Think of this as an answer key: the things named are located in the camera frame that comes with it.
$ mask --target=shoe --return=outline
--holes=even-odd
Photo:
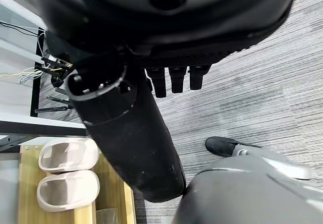
[[[231,157],[234,148],[239,144],[261,148],[257,145],[242,143],[226,137],[210,137],[205,141],[205,147],[209,152],[222,157]]]
[[[97,163],[99,150],[90,138],[66,138],[48,142],[40,152],[38,165],[49,173],[89,170]]]
[[[45,211],[64,211],[91,204],[99,191],[97,175],[90,170],[80,170],[41,180],[37,187],[37,201]]]

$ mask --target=black metal bar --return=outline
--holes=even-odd
[[[68,106],[59,106],[59,107],[49,107],[49,108],[42,108],[42,109],[36,109],[36,113],[45,113],[45,112],[57,112],[57,111],[66,111],[68,110]]]
[[[38,41],[39,46],[37,46],[36,54],[38,56],[42,56],[42,50],[44,46],[44,35],[40,36],[43,33],[42,30],[38,30]],[[41,67],[41,64],[35,62],[35,67]],[[34,79],[32,84],[32,96],[31,96],[31,106],[30,106],[30,116],[37,117],[38,114],[35,113],[35,109],[38,108],[39,105],[39,93],[40,93],[40,77]]]
[[[0,135],[73,137],[88,136],[89,134],[85,128],[0,121]]]
[[[34,136],[17,136],[17,135],[10,135],[0,140],[0,152],[4,152],[7,149],[15,147],[19,144],[27,142],[31,139],[38,137],[37,135]]]
[[[65,90],[63,90],[63,89],[61,89],[61,88],[55,88],[55,91],[56,91],[57,93],[67,95],[67,93],[65,92]]]
[[[59,102],[59,103],[62,103],[62,104],[67,104],[68,106],[73,107],[72,103],[70,103],[68,100],[59,99],[59,98],[56,98],[56,97],[53,97],[53,96],[47,96],[46,98],[49,99],[49,100]]]

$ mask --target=gray carpet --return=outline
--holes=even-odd
[[[258,144],[312,168],[323,186],[323,1],[296,0],[288,21],[259,45],[213,65],[202,90],[172,94],[157,104],[180,155],[187,181],[218,157],[204,148],[217,135]],[[59,103],[43,78],[41,107]],[[39,117],[78,121],[74,110]],[[138,223],[170,223],[178,199],[136,201]]]

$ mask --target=black shoe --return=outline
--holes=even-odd
[[[209,137],[205,141],[205,146],[209,152],[222,157],[231,157],[234,148],[239,144],[261,148],[256,145],[242,143],[226,137]]]

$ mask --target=white slipper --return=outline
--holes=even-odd
[[[89,170],[98,161],[99,150],[90,138],[50,141],[40,152],[38,165],[49,173]]]
[[[45,211],[64,211],[91,204],[99,191],[97,175],[90,170],[80,170],[41,180],[37,187],[37,200]]]

